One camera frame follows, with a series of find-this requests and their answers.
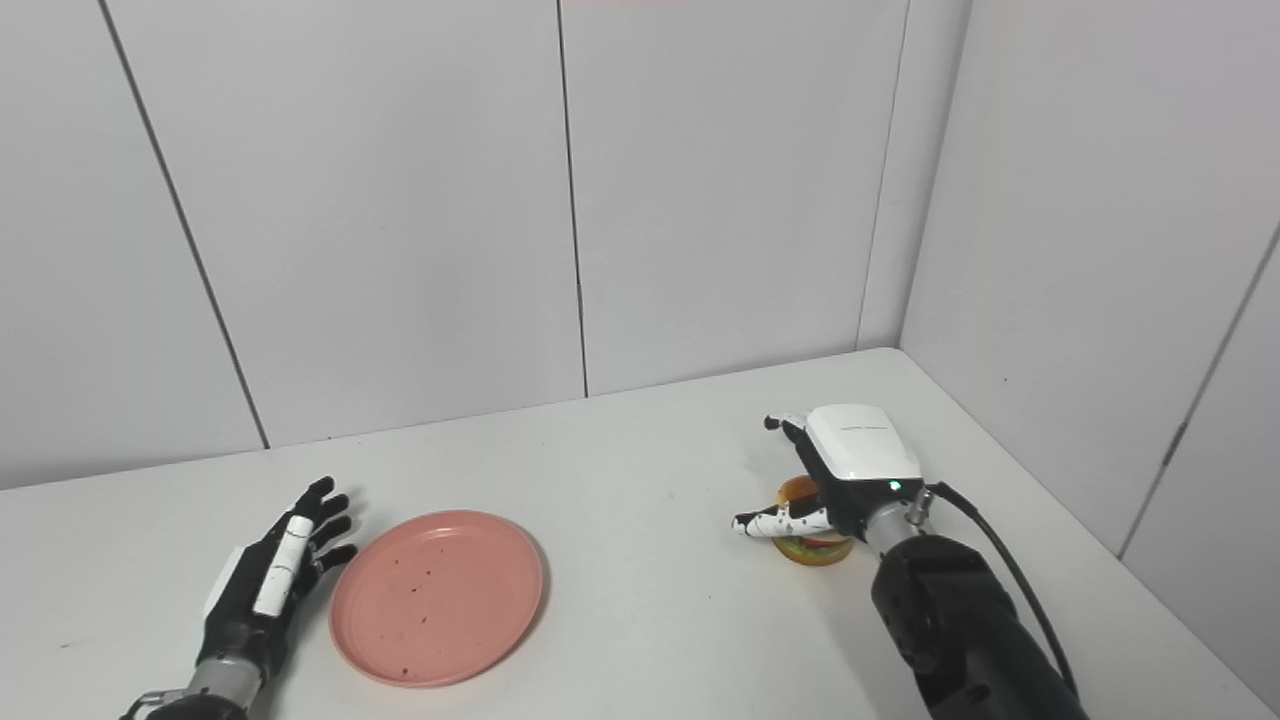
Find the black fingertip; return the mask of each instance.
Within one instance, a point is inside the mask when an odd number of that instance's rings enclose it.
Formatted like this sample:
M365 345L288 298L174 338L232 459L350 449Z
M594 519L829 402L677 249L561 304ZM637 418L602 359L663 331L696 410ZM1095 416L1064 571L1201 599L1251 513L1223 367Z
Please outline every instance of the black fingertip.
M320 518L324 519L333 518L334 515L343 512L348 507L351 507L351 498L347 497L347 493L335 495L329 500L324 501L324 505L320 506Z
M311 546L320 548L324 547L333 538L346 533L351 529L351 516L339 515L333 520L325 523L315 534L311 536Z
M353 544L340 544L329 552L320 556L316 562L320 564L320 571L325 573L339 565L346 565L351 562L351 559L356 556L356 546Z

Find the robot finger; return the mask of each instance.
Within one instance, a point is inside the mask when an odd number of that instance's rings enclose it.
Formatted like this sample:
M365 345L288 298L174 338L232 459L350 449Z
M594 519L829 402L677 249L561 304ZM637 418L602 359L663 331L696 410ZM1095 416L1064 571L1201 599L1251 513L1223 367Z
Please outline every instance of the robot finger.
M317 557L316 568L320 570L320 574L323 575L339 565L346 565L347 562L351 562L351 559L355 556L356 556L356 546L339 544L338 547Z
M733 530L750 537L815 536L832 529L827 506L818 495L771 505L755 512L733 516Z
M351 507L351 498L346 493L335 495L320 505L320 514L316 516L316 523L332 520L346 512L348 507Z
M321 525L319 530L311 534L311 552L320 550L329 542L332 542L334 538L348 530L351 530L349 515L339 515L338 518L329 520L328 523Z
M293 514L302 515L303 518L310 518L312 521L323 520L324 516L320 515L321 503L324 496L333 492L334 482L333 478L325 475L319 480L311 483L311 487L302 493L302 497L293 505Z

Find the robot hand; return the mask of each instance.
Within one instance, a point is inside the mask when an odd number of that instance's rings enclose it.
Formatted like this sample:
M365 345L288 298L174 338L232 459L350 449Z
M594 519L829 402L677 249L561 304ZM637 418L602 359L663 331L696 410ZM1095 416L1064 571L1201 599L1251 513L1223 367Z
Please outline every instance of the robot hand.
M243 720L259 689L280 673L298 602L356 546L320 550L351 529L346 495L325 500L333 478L311 484L256 543L232 552L210 600L196 673L186 689L138 698L124 715L148 720Z

